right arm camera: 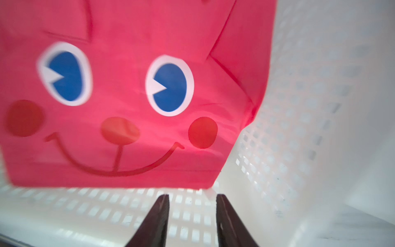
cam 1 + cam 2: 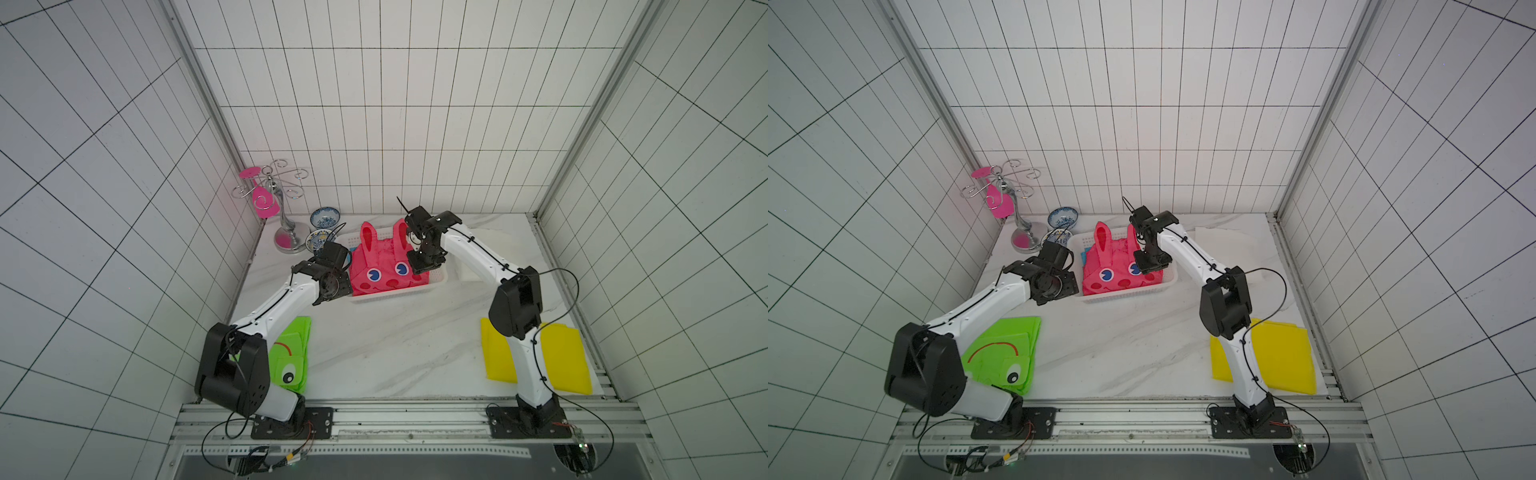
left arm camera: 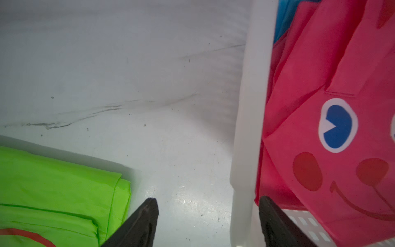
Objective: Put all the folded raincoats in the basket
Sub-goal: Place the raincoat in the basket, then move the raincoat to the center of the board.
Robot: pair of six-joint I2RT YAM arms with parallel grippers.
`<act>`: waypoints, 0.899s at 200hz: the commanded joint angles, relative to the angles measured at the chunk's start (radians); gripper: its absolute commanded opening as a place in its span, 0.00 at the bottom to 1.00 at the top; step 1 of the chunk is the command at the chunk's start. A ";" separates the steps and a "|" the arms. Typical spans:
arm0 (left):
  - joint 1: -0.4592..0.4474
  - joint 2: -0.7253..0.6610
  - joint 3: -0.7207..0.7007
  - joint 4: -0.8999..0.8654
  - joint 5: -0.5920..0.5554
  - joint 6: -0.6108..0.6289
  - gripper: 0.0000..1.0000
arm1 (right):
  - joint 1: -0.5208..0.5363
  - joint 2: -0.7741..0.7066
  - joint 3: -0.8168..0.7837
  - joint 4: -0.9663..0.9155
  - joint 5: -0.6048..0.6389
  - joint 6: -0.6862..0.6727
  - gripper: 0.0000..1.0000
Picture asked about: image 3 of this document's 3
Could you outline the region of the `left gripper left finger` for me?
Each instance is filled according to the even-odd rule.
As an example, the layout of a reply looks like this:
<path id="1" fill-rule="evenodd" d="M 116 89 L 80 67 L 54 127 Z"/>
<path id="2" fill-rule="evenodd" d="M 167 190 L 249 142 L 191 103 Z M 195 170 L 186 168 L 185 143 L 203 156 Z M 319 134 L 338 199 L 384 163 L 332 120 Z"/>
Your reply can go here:
<path id="1" fill-rule="evenodd" d="M 158 216 L 157 200 L 146 199 L 102 247 L 152 247 Z"/>

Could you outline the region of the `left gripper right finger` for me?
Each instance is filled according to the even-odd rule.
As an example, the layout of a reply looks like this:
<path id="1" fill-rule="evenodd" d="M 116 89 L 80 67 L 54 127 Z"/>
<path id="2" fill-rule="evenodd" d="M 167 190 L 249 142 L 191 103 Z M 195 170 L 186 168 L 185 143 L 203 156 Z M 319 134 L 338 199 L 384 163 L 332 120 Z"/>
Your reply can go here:
<path id="1" fill-rule="evenodd" d="M 268 196 L 259 200 L 259 217 L 267 247 L 316 247 Z"/>

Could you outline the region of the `white plastic basket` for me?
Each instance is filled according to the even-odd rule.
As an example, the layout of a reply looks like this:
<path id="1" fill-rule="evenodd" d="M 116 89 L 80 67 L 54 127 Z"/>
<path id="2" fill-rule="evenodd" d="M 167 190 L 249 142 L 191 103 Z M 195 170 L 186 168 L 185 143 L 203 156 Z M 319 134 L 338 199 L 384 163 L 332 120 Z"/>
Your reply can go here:
<path id="1" fill-rule="evenodd" d="M 242 68 L 239 109 L 230 172 L 233 247 L 267 247 L 256 198 L 268 78 L 274 46 L 278 1 L 253 1 Z M 307 210 L 281 210 L 317 247 L 339 247 Z M 363 247 L 392 247 L 395 236 Z"/>

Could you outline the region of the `pink bunny raincoat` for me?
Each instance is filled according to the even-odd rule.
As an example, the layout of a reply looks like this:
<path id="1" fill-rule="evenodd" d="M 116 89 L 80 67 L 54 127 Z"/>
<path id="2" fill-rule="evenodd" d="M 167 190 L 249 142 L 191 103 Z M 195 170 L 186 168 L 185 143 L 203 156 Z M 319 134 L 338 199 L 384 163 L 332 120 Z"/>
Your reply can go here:
<path id="1" fill-rule="evenodd" d="M 395 235 L 395 3 L 320 2 L 273 46 L 255 193 L 362 247 Z"/>

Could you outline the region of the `blue raincoat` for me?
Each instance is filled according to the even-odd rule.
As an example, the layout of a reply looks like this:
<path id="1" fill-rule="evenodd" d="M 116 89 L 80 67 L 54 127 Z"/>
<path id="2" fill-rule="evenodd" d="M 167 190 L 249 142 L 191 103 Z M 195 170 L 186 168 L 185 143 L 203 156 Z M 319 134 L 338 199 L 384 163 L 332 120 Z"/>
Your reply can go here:
<path id="1" fill-rule="evenodd" d="M 290 37 L 301 37 L 315 30 L 322 22 L 320 1 L 279 1 L 275 25 L 274 44 L 288 33 Z"/>

